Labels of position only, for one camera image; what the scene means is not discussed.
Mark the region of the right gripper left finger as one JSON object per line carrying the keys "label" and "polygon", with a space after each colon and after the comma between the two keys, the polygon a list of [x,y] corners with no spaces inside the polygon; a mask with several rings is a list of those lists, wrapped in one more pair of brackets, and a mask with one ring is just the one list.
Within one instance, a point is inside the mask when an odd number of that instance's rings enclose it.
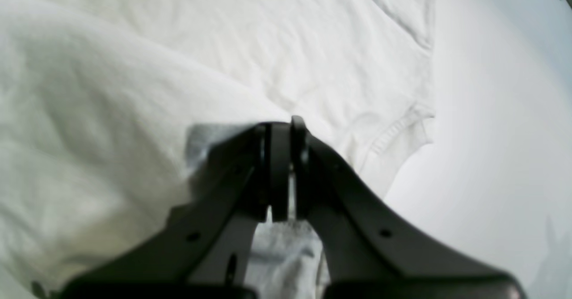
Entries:
{"label": "right gripper left finger", "polygon": [[256,226],[288,219],[290,124],[262,122],[216,146],[207,195],[173,209],[133,250],[72,279],[62,299],[256,299],[244,275]]}

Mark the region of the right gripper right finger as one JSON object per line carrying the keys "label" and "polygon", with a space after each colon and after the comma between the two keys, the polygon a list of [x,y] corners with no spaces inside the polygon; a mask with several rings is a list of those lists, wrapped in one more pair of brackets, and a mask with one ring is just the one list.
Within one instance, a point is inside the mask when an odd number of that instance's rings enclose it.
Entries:
{"label": "right gripper right finger", "polygon": [[326,299],[525,299],[509,273],[419,230],[381,201],[300,116],[290,126],[296,217],[317,232]]}

